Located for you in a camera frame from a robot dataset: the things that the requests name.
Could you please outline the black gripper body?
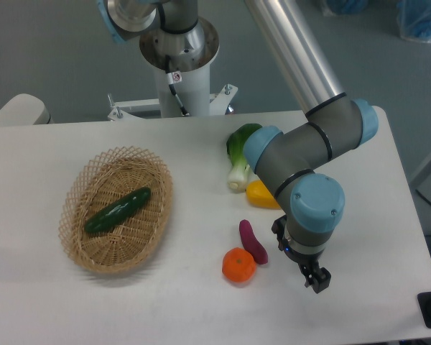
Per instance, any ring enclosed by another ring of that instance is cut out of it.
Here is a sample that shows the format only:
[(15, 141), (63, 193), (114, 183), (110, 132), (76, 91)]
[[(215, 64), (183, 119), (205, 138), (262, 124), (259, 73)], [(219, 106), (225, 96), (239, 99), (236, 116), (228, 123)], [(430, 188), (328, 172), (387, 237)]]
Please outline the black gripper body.
[(283, 215), (276, 219), (272, 224), (272, 233), (276, 236), (278, 241), (278, 249), (285, 253), (285, 255), (297, 263), (300, 267), (318, 267), (319, 258), (323, 253), (320, 249), (316, 253), (308, 254), (300, 252), (298, 244), (292, 239), (287, 230), (287, 216)]

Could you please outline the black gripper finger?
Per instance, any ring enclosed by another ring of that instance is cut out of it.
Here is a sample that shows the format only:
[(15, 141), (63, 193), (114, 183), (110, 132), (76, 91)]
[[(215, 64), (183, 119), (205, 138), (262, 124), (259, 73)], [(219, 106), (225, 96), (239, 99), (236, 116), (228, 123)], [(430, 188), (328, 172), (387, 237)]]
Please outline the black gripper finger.
[(299, 269), (302, 275), (305, 277), (305, 287), (312, 286), (314, 284), (312, 271), (306, 264), (299, 264)]
[(312, 272), (312, 288), (315, 293), (321, 293), (329, 287), (331, 273), (324, 267), (319, 267)]

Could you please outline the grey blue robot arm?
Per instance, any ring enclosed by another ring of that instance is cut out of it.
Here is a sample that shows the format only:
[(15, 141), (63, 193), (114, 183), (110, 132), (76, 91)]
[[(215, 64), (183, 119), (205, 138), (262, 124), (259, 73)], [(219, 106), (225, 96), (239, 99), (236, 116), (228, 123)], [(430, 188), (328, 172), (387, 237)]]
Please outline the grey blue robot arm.
[[(97, 7), (114, 41), (139, 39), (142, 56), (157, 71), (163, 117), (209, 115), (215, 101), (208, 77), (198, 73), (219, 43), (196, 1), (99, 1)], [(279, 249), (319, 293), (331, 275), (318, 260), (341, 220), (345, 196), (317, 169), (373, 138), (378, 117), (366, 101), (347, 97), (295, 1), (248, 1), (247, 7), (307, 121), (288, 133), (262, 127), (243, 153), (284, 211), (272, 225)]]

